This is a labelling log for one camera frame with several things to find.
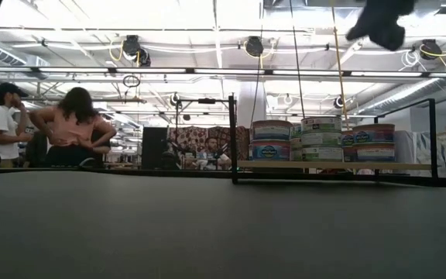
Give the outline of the grey fabric panel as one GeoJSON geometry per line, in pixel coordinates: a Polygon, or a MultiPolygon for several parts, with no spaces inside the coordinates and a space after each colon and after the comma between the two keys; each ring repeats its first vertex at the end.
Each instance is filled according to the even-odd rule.
{"type": "Polygon", "coordinates": [[[415,164],[417,134],[411,131],[399,130],[394,132],[395,158],[397,163],[415,164]]]}

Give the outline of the black office chair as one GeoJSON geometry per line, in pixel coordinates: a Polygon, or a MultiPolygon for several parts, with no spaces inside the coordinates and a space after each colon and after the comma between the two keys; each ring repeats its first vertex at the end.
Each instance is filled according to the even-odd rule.
{"type": "Polygon", "coordinates": [[[26,145],[26,163],[28,167],[45,167],[49,140],[41,131],[34,132],[33,138],[26,145]]]}

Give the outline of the long ceiling light bar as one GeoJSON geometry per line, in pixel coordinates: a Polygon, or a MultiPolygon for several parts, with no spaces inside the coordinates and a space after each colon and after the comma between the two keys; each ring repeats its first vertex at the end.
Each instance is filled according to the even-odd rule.
{"type": "Polygon", "coordinates": [[[446,72],[415,71],[330,71],[330,70],[277,70],[193,67],[0,67],[0,72],[16,73],[84,73],[84,74],[206,74],[206,75],[261,75],[361,78],[446,78],[446,72]]]}

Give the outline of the wooden shelf board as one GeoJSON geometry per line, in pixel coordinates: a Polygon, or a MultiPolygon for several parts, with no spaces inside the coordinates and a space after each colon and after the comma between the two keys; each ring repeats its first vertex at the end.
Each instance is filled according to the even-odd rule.
{"type": "Polygon", "coordinates": [[[377,170],[412,170],[430,171],[430,164],[403,164],[383,162],[310,162],[310,161],[250,161],[238,160],[239,167],[260,168],[315,168],[315,169],[377,169],[377,170]]]}

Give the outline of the white building column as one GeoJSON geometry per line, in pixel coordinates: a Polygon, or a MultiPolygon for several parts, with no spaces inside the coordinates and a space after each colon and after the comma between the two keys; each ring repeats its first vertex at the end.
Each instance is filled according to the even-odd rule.
{"type": "Polygon", "coordinates": [[[237,123],[249,128],[255,121],[266,120],[266,92],[263,83],[245,81],[237,94],[237,123]]]}

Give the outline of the black metal frame stand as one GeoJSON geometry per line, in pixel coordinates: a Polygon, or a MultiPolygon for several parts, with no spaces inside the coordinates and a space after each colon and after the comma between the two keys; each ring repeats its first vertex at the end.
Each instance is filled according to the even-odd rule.
{"type": "Polygon", "coordinates": [[[223,105],[233,104],[233,102],[231,102],[229,99],[224,100],[224,99],[215,99],[215,98],[192,98],[192,99],[178,98],[175,101],[175,109],[176,109],[176,111],[175,111],[175,127],[176,128],[179,127],[179,120],[180,120],[180,115],[182,114],[182,112],[194,102],[196,102],[197,104],[202,104],[202,105],[215,105],[217,103],[221,103],[223,105]]]}

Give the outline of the tall black cabinet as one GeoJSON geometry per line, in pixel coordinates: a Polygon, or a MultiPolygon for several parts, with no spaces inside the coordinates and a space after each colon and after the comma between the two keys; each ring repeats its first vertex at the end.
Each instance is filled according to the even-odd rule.
{"type": "Polygon", "coordinates": [[[161,156],[166,147],[166,127],[145,127],[142,131],[141,166],[144,170],[160,168],[161,156]]]}

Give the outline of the black metal shelf frame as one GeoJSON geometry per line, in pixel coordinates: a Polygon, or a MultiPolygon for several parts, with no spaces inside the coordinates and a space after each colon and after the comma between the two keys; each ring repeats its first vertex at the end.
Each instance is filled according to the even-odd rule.
{"type": "Polygon", "coordinates": [[[237,143],[235,135],[236,116],[234,109],[230,109],[230,151],[232,155],[232,169],[228,177],[233,184],[237,184],[239,179],[270,179],[270,180],[296,180],[296,181],[370,181],[374,183],[399,183],[424,187],[446,188],[446,177],[440,177],[437,172],[437,117],[436,101],[433,98],[426,98],[422,101],[428,104],[430,123],[430,150],[431,150],[431,176],[414,177],[398,174],[383,174],[381,170],[375,169],[374,175],[354,175],[354,174],[305,174],[305,173],[258,173],[245,174],[237,171],[237,143]]]}

